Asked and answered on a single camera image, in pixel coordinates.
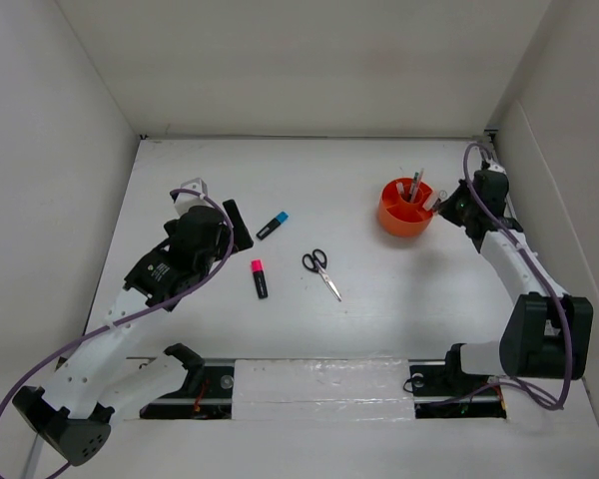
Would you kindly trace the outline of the pink capped black highlighter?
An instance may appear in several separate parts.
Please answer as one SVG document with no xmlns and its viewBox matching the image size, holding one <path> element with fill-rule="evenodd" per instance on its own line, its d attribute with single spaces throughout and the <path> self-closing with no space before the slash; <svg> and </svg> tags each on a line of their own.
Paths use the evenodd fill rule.
<svg viewBox="0 0 599 479">
<path fill-rule="evenodd" d="M 265 299 L 269 297 L 268 286 L 266 283 L 266 277 L 264 267 L 260 259 L 254 259 L 251 261 L 252 275 L 255 282 L 256 292 L 259 299 Z"/>
</svg>

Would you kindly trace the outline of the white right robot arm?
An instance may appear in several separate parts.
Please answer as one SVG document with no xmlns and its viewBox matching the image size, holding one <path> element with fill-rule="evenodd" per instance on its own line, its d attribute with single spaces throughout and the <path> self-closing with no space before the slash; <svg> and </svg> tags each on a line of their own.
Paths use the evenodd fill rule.
<svg viewBox="0 0 599 479">
<path fill-rule="evenodd" d="M 503 171 L 482 169 L 471 183 L 461 180 L 439 210 L 465 229 L 513 301 L 500 339 L 451 347 L 458 359 L 441 368 L 441 380 L 455 393 L 473 386 L 478 375 L 578 380 L 585 371 L 593 306 L 547 273 L 519 222 L 504 215 L 508 191 Z"/>
</svg>

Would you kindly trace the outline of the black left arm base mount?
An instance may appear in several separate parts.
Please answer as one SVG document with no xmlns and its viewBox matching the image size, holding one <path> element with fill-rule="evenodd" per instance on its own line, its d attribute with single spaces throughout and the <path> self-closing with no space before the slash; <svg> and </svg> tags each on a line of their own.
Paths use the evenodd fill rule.
<svg viewBox="0 0 599 479">
<path fill-rule="evenodd" d="M 229 420 L 232 418 L 235 361 L 206 361 L 187 346 L 177 343 L 164 352 L 178 359 L 187 375 L 180 387 L 144 406 L 145 420 Z"/>
</svg>

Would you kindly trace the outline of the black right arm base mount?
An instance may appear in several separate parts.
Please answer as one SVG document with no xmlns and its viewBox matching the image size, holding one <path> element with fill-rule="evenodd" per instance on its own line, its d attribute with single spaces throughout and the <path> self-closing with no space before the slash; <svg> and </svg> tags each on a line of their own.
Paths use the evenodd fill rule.
<svg viewBox="0 0 599 479">
<path fill-rule="evenodd" d="M 469 397 L 488 383 L 486 375 L 461 370 L 460 344 L 454 344 L 443 360 L 409 362 L 409 377 L 402 389 L 414 399 L 416 419 L 506 419 L 501 389 L 489 387 Z"/>
</svg>

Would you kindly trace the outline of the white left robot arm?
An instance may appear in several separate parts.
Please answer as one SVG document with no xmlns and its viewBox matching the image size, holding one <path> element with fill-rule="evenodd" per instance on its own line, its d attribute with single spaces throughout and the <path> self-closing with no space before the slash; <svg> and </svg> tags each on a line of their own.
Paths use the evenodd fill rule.
<svg viewBox="0 0 599 479">
<path fill-rule="evenodd" d="M 217 206 L 178 193 L 180 213 L 164 225 L 166 238 L 144 254 L 100 328 L 87 334 L 42 386 L 23 385 L 12 403 L 29 426 L 69 465 L 91 460 L 115 425 L 170 393 L 196 393 L 205 362 L 180 342 L 123 379 L 114 374 L 180 300 L 204 284 L 213 265 L 254 242 L 233 200 Z"/>
</svg>

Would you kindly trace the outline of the black gel pen clear cap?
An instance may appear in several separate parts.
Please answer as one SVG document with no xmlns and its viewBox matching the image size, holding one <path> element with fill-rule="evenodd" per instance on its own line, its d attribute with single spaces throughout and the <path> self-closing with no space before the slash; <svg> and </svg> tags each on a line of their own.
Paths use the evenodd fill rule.
<svg viewBox="0 0 599 479">
<path fill-rule="evenodd" d="M 410 203 L 414 202 L 416 197 L 416 192 L 418 189 L 418 180 L 419 180 L 419 172 L 416 172 L 411 180 L 411 184 L 408 191 L 408 201 Z"/>
</svg>

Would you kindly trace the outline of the green ended ink pen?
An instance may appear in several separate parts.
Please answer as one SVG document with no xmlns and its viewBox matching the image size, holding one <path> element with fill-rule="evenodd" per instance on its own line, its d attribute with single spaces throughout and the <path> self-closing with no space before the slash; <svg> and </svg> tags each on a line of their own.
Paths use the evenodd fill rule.
<svg viewBox="0 0 599 479">
<path fill-rule="evenodd" d="M 410 197 L 409 200 L 414 203 L 416 200 L 417 192 L 419 190 L 419 186 L 422 180 L 422 176 L 424 174 L 424 169 L 420 169 L 412 178 L 411 186 L 410 186 Z"/>
</svg>

